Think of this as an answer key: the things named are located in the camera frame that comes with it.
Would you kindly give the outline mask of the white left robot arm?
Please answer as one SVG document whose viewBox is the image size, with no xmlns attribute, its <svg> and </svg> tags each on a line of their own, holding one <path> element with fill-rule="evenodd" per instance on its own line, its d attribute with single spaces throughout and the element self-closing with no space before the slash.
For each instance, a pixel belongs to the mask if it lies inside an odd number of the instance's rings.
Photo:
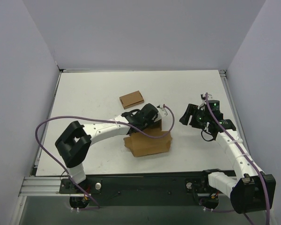
<svg viewBox="0 0 281 225">
<path fill-rule="evenodd" d="M 86 189 L 86 174 L 82 162 L 91 145 L 114 136 L 136 133 L 137 130 L 132 127 L 143 131 L 166 115 L 168 113 L 164 108 L 149 103 L 140 110 L 124 112 L 106 122 L 87 125 L 78 121 L 71 122 L 55 142 L 72 178 L 70 188 L 77 193 Z"/>
</svg>

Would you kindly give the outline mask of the large cardboard box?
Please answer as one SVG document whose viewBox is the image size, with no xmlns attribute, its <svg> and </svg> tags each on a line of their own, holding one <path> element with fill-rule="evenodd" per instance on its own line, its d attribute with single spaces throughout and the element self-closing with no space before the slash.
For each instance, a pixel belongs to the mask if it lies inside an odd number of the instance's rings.
<svg viewBox="0 0 281 225">
<path fill-rule="evenodd" d="M 141 133 L 133 133 L 124 138 L 124 146 L 131 151 L 134 157 L 143 157 L 168 152 L 171 141 L 170 133 L 158 139 L 149 138 Z"/>
</svg>

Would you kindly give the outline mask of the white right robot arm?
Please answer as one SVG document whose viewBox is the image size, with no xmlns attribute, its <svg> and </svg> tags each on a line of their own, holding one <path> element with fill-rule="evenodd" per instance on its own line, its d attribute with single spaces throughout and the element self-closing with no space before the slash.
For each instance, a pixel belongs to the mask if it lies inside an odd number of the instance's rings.
<svg viewBox="0 0 281 225">
<path fill-rule="evenodd" d="M 230 198 L 238 214 L 271 209 L 276 180 L 253 161 L 233 122 L 223 118 L 218 100 L 201 105 L 189 104 L 179 121 L 208 133 L 221 146 L 237 179 L 213 170 L 209 171 L 207 181 L 210 187 Z"/>
</svg>

